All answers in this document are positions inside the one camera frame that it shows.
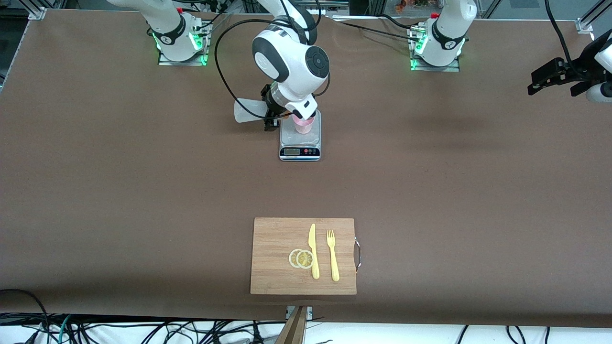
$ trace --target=fork handle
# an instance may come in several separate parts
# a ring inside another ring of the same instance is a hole
[[[336,252],[333,247],[329,249],[332,255],[332,280],[337,282],[340,280],[340,273],[338,272],[338,263],[336,262]]]

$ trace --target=digital scale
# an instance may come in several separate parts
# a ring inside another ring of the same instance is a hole
[[[321,113],[316,111],[310,132],[300,134],[291,118],[280,121],[278,157],[282,161],[319,161],[321,158]]]

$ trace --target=table surface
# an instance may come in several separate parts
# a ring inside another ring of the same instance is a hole
[[[239,97],[268,82],[250,52],[263,26],[219,48]],[[577,56],[589,37],[561,27]],[[401,39],[324,18],[318,163],[279,161],[278,132],[235,123],[212,57],[159,67],[145,30],[135,12],[30,23],[0,95],[0,287],[56,313],[310,304],[328,321],[612,326],[610,106],[568,86],[527,95],[562,56],[549,22],[476,21],[461,72],[428,73]],[[355,218],[358,294],[250,295],[255,217]]]

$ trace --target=cutting board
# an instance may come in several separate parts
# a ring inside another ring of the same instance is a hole
[[[320,278],[310,269],[292,267],[289,254],[294,249],[309,250],[308,233],[316,225],[316,253]],[[340,280],[332,280],[327,231],[336,238],[336,260]],[[357,276],[353,252],[354,219],[300,219],[258,217],[253,228],[251,294],[271,295],[355,295]]]

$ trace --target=yellow knife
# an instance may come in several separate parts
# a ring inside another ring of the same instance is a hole
[[[310,233],[308,234],[308,246],[312,250],[312,278],[315,280],[319,279],[319,262],[316,260],[316,240],[315,240],[315,224],[310,226]]]

